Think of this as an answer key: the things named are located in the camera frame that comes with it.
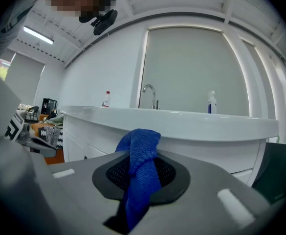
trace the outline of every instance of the green plant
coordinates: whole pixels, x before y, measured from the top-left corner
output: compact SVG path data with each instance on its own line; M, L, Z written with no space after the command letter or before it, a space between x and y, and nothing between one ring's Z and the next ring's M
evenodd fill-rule
M7 76L8 68L4 66L0 66L0 77L3 81L5 81L5 78Z

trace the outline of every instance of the blue microfiber cloth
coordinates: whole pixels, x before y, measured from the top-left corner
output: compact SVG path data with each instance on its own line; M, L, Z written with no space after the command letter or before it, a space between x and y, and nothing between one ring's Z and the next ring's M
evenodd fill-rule
M130 231L147 212L150 195L161 189L153 161L160 137L158 132L136 129L127 133L116 149L116 152L130 151L130 186L123 198Z

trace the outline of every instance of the soap dispenser bottle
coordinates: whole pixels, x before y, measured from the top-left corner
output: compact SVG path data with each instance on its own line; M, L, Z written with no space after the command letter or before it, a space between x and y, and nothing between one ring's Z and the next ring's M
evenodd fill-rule
M217 100L214 91L208 92L208 113L217 114Z

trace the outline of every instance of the white sink counter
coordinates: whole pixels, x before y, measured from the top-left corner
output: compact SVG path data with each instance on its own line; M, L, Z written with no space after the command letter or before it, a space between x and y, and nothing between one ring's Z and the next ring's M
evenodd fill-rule
M278 136L279 123L272 119L195 112L65 106L65 115L92 123L131 131L157 131L162 137L192 141L247 141Z
M65 162L115 152L131 130L161 134L159 150L213 163L249 186L259 171L266 139L278 136L276 120L193 112L65 106Z

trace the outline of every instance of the chrome faucet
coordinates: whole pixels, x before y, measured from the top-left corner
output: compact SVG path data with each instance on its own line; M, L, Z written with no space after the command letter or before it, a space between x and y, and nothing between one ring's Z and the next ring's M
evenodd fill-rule
M153 105L152 105L152 109L155 109L155 101L156 101L156 91L154 89L154 87L151 84L147 84L145 85L143 92L146 92L147 88L151 88L153 91Z

